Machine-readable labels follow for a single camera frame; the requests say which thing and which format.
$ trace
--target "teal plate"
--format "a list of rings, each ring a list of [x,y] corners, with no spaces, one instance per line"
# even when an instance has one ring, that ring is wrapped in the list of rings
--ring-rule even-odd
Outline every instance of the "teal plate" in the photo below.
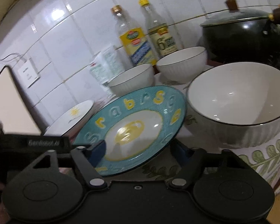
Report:
[[[118,98],[97,112],[73,145],[106,141],[96,166],[102,176],[131,170],[157,155],[177,134],[186,115],[186,100],[177,89],[154,86]]]

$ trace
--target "bottle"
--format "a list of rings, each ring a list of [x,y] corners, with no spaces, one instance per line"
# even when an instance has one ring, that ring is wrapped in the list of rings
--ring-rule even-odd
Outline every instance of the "bottle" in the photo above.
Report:
[[[120,5],[111,9],[117,19],[119,38],[134,66],[144,63],[156,64],[149,41],[141,27],[124,14]]]
[[[176,52],[177,46],[174,38],[171,36],[167,23],[154,8],[149,4],[148,0],[140,0],[142,12],[145,16],[146,28],[153,45],[158,52],[160,58]]]

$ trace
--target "bowl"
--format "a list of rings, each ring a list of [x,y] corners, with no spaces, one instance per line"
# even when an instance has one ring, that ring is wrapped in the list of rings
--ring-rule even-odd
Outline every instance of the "bowl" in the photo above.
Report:
[[[204,47],[190,47],[163,57],[156,66],[169,80],[184,84],[203,71],[207,58]]]
[[[133,67],[113,78],[108,86],[118,97],[154,85],[154,72],[150,63]]]
[[[94,101],[86,100],[61,115],[44,133],[44,136],[75,136],[92,116]]]
[[[73,145],[106,141],[96,166],[102,176],[131,170],[157,155],[177,134],[186,100],[177,89],[154,86],[131,92],[102,108],[85,124]]]
[[[211,68],[189,85],[198,123],[221,143],[254,147],[280,132],[280,71],[256,62]]]

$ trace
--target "pot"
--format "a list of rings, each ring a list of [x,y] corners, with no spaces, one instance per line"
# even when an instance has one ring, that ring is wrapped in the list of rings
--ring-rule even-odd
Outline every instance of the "pot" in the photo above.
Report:
[[[272,14],[256,9],[239,9],[227,0],[227,11],[206,20],[202,26],[204,46],[210,59],[228,63],[259,61],[274,64],[280,55],[280,7]]]

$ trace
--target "white bowl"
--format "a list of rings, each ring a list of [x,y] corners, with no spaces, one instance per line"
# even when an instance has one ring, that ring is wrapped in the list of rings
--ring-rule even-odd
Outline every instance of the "white bowl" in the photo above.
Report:
[[[44,133],[44,136],[75,136],[90,119],[94,102],[86,100],[61,115]]]
[[[204,47],[190,47],[163,57],[156,65],[166,78],[184,84],[203,71],[207,58]]]
[[[108,86],[121,97],[135,90],[154,85],[154,72],[150,63],[133,67],[113,78]]]
[[[190,84],[198,123],[222,143],[258,146],[280,132],[280,71],[256,62],[214,67]]]

